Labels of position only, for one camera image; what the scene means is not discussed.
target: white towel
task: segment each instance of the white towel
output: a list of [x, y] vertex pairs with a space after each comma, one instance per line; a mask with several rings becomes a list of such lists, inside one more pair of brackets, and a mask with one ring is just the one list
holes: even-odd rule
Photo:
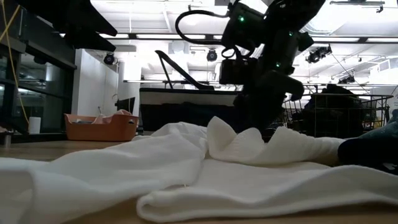
[[[297, 133], [279, 129], [274, 145], [264, 147], [255, 129], [236, 135], [217, 118], [210, 124], [215, 122], [208, 129], [168, 124], [152, 136], [53, 162], [0, 159], [0, 223], [62, 223], [134, 197], [141, 197], [139, 215], [157, 222], [397, 203], [395, 176], [363, 167], [290, 163], [333, 157], [335, 140], [296, 136], [295, 141], [304, 140], [289, 145]], [[286, 133], [290, 139], [284, 139]], [[204, 160], [208, 148], [218, 160], [274, 166]], [[290, 164], [275, 166], [285, 162]]]

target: table surface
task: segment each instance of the table surface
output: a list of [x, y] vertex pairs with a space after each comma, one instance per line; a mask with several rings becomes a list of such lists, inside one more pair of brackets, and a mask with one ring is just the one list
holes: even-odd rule
[[[103, 149], [120, 144], [120, 142], [35, 142], [12, 144], [10, 149], [0, 148], [0, 157], [52, 161], [65, 154], [76, 151]], [[150, 223], [141, 220], [135, 209], [135, 200], [115, 205], [109, 209], [85, 215], [67, 224], [132, 224]], [[329, 208], [324, 210], [299, 213], [274, 218], [261, 219], [228, 219], [217, 218], [183, 222], [189, 224], [301, 224], [301, 223], [398, 223], [398, 207], [387, 205], [357, 205], [350, 207]]]

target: yellow cable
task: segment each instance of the yellow cable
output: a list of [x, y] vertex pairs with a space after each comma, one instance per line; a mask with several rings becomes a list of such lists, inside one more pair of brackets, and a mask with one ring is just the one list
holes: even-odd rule
[[[4, 30], [4, 32], [2, 33], [2, 35], [1, 35], [1, 37], [0, 37], [0, 42], [1, 42], [2, 38], [4, 37], [4, 34], [6, 35], [7, 45], [8, 45], [8, 52], [9, 52], [9, 54], [10, 54], [10, 61], [11, 61], [12, 74], [14, 75], [15, 86], [17, 87], [17, 90], [18, 90], [18, 79], [17, 79], [17, 75], [16, 75], [16, 72], [15, 72], [14, 61], [13, 61], [13, 59], [12, 59], [12, 52], [11, 52], [10, 39], [9, 39], [9, 36], [8, 36], [8, 28], [9, 28], [9, 26], [11, 25], [12, 21], [14, 20], [15, 15], [17, 14], [19, 8], [20, 8], [20, 6], [17, 7], [17, 9], [15, 10], [14, 14], [13, 14], [12, 17], [11, 17], [10, 22], [7, 24], [6, 8], [4, 7], [4, 2], [3, 2], [3, 4], [2, 4], [2, 14], [3, 14], [4, 25], [6, 26], [6, 29]], [[19, 102], [21, 103], [22, 111], [24, 112], [24, 116], [25, 116], [25, 119], [26, 119], [26, 123], [27, 123], [27, 125], [29, 126], [29, 119], [28, 119], [27, 116], [26, 116], [26, 111], [25, 111], [24, 104], [23, 104], [23, 102], [22, 102], [22, 97], [21, 97], [21, 95], [19, 95], [18, 98], [19, 98]]]

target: ceiling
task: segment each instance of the ceiling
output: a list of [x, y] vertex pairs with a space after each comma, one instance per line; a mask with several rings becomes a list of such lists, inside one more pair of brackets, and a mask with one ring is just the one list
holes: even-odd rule
[[[226, 6], [215, 6], [215, 0], [91, 0], [94, 7], [120, 33], [175, 33], [175, 20], [178, 15], [192, 8], [213, 11], [218, 14], [226, 12]], [[259, 11], [266, 7], [261, 0], [243, 0]], [[398, 37], [398, 7], [396, 0], [385, 0], [386, 5], [381, 13], [376, 13], [378, 7], [335, 6], [329, 0], [303, 31], [313, 35], [349, 35], [349, 36], [397, 36]], [[218, 19], [203, 15], [189, 16], [181, 21], [180, 28], [187, 34], [222, 34], [227, 19]], [[154, 50], [168, 52], [169, 43], [166, 40], [115, 40], [115, 45], [135, 45], [136, 52], [123, 52], [116, 55], [120, 58], [136, 57], [142, 65], [143, 74], [162, 73], [159, 58]], [[307, 82], [318, 77], [332, 77], [345, 70], [354, 68], [356, 75], [369, 75], [368, 68], [384, 58], [398, 55], [398, 45], [394, 44], [332, 44], [333, 55], [322, 61], [309, 65], [305, 61], [308, 51], [300, 54], [294, 62], [296, 68], [294, 77]], [[219, 53], [217, 62], [221, 62], [221, 46], [216, 48]], [[189, 70], [212, 70], [217, 62], [208, 63], [206, 52], [196, 52], [186, 56]]]

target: orange bin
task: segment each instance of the orange bin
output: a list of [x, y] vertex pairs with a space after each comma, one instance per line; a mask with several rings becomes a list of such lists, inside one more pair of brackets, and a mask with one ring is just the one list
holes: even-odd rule
[[93, 122], [96, 117], [65, 114], [69, 140], [74, 141], [131, 141], [136, 136], [138, 117], [115, 114], [109, 124], [78, 124], [80, 121]]

